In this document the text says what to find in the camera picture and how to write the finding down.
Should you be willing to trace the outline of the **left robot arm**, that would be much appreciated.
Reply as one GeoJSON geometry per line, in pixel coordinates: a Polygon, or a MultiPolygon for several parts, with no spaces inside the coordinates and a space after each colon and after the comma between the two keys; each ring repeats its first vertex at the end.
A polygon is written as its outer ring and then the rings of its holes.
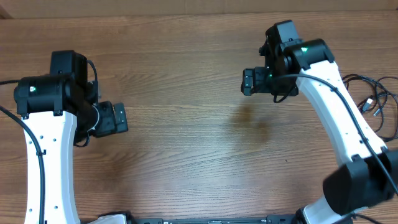
{"type": "Polygon", "coordinates": [[[27,146],[25,223],[80,223],[73,149],[128,130],[123,103],[100,102],[94,64],[74,50],[54,51],[46,75],[21,78],[14,90],[27,146]]]}

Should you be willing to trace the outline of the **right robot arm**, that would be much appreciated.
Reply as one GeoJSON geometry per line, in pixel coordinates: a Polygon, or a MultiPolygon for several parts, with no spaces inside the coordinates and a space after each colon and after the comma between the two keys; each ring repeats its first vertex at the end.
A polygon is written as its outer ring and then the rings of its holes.
{"type": "Polygon", "coordinates": [[[326,130],[338,169],[322,185],[322,196],[290,215],[268,215],[267,223],[351,223],[361,211],[397,195],[397,152],[363,118],[348,93],[324,40],[302,40],[291,20],[266,30],[259,49],[262,67],[243,71],[241,92],[269,93],[275,103],[304,94],[326,130]]]}

